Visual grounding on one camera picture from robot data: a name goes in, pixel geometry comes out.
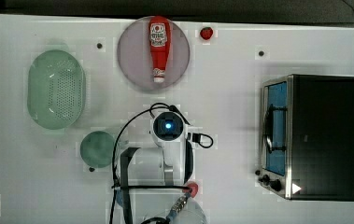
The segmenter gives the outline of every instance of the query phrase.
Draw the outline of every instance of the green bowl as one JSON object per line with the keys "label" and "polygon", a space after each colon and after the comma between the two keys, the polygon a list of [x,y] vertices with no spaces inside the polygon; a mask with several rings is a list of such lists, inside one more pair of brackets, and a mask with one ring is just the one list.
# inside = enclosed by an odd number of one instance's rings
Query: green bowl
{"label": "green bowl", "polygon": [[89,133],[80,144],[80,156],[92,168],[104,168],[112,162],[115,140],[109,133]]}
{"label": "green bowl", "polygon": [[85,100],[85,75],[78,61],[62,50],[39,55],[28,77],[28,111],[40,126],[63,129],[80,116]]}

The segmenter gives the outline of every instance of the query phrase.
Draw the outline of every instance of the toaster oven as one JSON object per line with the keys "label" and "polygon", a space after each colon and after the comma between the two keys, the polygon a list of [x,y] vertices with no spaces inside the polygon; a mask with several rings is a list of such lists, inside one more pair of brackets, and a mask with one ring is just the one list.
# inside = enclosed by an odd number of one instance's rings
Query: toaster oven
{"label": "toaster oven", "polygon": [[354,201],[354,77],[262,85],[258,180],[289,200]]}

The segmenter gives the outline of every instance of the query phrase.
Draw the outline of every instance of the green basket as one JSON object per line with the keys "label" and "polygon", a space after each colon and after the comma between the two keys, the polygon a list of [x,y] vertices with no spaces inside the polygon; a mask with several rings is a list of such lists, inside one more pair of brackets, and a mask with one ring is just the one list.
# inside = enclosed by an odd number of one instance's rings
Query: green basket
{"label": "green basket", "polygon": [[85,75],[78,61],[62,50],[39,55],[28,77],[28,111],[40,126],[63,129],[74,123],[85,101]]}

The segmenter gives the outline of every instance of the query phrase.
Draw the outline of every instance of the oven window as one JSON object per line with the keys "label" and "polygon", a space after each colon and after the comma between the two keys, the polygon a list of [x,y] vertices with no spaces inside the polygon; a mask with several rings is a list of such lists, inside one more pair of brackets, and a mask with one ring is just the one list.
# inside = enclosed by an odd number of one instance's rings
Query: oven window
{"label": "oven window", "polygon": [[[282,82],[268,87],[267,109],[273,105],[275,107],[287,106],[287,83]],[[273,112],[273,142],[272,147],[283,148],[286,146],[286,113],[282,110]],[[266,150],[266,170],[279,175],[285,175],[285,150],[277,149],[269,153]]]}

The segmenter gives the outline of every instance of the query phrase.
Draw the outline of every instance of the oven knob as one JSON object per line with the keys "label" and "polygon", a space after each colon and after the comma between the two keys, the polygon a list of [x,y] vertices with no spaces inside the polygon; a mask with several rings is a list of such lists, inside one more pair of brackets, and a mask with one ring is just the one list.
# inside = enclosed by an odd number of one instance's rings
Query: oven knob
{"label": "oven knob", "polygon": [[275,191],[280,191],[281,190],[281,182],[279,180],[270,181],[270,188],[272,188]]}
{"label": "oven knob", "polygon": [[262,182],[265,186],[269,186],[270,177],[268,175],[264,175],[262,176],[262,178],[259,178],[258,180]]}

